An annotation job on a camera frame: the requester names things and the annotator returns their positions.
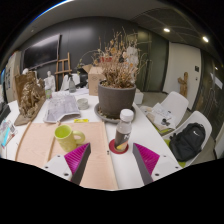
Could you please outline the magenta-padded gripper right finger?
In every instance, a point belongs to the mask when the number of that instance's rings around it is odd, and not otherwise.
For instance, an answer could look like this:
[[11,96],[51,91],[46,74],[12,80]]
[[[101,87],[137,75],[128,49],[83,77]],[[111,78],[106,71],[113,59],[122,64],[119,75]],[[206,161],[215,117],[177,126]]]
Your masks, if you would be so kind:
[[133,144],[133,154],[145,185],[182,169],[170,156],[159,155],[137,143]]

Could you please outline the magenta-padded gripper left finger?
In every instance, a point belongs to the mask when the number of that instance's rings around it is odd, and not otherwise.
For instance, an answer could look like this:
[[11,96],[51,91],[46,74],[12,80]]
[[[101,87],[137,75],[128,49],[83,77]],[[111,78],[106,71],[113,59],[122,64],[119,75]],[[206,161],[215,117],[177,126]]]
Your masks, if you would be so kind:
[[43,166],[43,169],[79,185],[90,154],[91,145],[87,143],[65,155],[54,156]]

